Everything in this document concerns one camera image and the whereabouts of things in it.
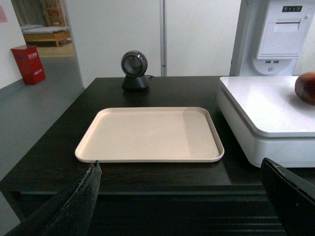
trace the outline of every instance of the white machine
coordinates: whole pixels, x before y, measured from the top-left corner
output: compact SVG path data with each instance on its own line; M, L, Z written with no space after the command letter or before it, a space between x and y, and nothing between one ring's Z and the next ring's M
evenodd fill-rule
M230 76L291 76L314 0L242 0Z
M242 0L230 77L218 105L247 159L315 167L315 107L294 92L292 76L315 0Z

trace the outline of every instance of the red fire extinguisher box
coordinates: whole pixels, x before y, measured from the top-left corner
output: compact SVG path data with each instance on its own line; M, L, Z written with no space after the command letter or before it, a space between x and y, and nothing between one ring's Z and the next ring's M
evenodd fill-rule
M46 78L36 46L24 45L11 51L26 85L35 85Z

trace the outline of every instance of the apple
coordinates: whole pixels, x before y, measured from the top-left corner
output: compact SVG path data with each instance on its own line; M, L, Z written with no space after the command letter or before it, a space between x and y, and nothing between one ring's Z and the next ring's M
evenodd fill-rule
M302 101L315 106L315 71L300 75L295 81L294 91Z

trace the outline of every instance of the pink sign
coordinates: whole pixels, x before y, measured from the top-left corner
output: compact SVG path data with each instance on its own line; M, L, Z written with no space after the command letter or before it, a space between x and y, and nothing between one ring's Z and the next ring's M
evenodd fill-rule
M0 5L0 23L8 22L3 7Z

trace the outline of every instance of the digital display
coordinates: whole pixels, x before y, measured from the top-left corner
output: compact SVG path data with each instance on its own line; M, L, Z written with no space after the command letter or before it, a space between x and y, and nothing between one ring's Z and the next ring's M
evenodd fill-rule
M302 6L284 6L282 12L301 12Z

